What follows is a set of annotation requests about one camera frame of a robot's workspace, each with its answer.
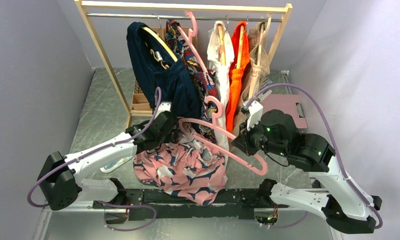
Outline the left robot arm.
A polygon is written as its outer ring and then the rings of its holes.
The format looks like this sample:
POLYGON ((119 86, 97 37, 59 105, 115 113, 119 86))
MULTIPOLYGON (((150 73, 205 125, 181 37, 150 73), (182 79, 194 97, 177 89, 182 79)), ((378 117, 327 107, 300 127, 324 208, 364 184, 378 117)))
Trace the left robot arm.
POLYGON ((97 146, 67 155, 51 153, 37 179, 48 206, 53 211, 83 201, 123 206, 127 192, 118 179, 95 180, 89 175, 112 162, 161 146, 171 139, 177 123, 173 113, 163 111, 97 146))

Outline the pink patterned shorts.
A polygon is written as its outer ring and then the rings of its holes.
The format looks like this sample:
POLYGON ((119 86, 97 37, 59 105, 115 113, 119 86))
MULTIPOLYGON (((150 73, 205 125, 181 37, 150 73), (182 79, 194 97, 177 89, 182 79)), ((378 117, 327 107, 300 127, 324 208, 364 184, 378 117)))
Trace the pink patterned shorts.
POLYGON ((228 180, 227 157, 190 135, 137 154, 134 174, 145 185, 202 206, 211 204, 228 180))

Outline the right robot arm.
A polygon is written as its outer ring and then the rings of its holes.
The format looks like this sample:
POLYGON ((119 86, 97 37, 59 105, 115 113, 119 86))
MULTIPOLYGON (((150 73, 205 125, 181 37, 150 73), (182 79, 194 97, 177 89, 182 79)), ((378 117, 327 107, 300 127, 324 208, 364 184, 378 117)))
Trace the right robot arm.
POLYGON ((382 199, 360 190, 342 171, 327 140, 318 134, 301 133, 289 114, 273 109, 264 113, 252 128, 242 124, 232 145, 249 156, 262 151, 285 157, 289 165, 306 172, 327 190, 313 193, 265 179, 257 194, 261 206, 299 208, 323 218, 345 234, 371 234, 377 228, 382 199))

